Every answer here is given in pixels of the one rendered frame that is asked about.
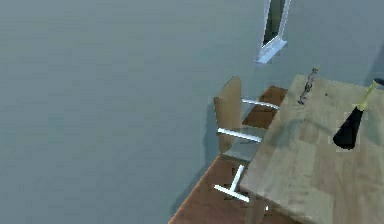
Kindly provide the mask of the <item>tan chair with metal arms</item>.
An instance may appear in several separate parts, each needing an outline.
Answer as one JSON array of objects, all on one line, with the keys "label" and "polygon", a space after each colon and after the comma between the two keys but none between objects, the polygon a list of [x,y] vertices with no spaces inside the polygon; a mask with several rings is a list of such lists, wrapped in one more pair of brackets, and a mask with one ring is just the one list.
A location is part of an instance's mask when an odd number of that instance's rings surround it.
[{"label": "tan chair with metal arms", "polygon": [[246,165],[255,156],[266,129],[242,124],[243,103],[264,106],[273,110],[278,110],[279,107],[263,101],[243,99],[241,80],[236,76],[232,77],[214,97],[220,155],[241,162],[229,188],[220,185],[215,185],[214,188],[238,200],[249,202],[249,197],[237,192],[236,187]]}]

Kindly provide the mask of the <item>white framed window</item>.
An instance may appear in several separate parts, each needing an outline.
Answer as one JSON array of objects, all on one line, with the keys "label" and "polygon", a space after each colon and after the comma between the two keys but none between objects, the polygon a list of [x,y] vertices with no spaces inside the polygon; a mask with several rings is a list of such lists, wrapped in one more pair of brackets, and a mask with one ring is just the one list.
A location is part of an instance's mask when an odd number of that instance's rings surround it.
[{"label": "white framed window", "polygon": [[267,64],[287,43],[283,39],[291,0],[264,0],[264,24],[255,62]]}]

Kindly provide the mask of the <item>light wooden table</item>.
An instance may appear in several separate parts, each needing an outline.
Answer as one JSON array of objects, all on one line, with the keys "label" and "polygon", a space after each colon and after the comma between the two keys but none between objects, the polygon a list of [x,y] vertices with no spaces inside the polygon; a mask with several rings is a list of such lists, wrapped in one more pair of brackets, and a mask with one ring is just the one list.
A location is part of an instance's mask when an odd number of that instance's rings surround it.
[{"label": "light wooden table", "polygon": [[300,224],[384,224],[384,89],[369,95],[354,149],[333,136],[366,87],[294,77],[240,186],[250,194],[246,224],[273,208]]}]

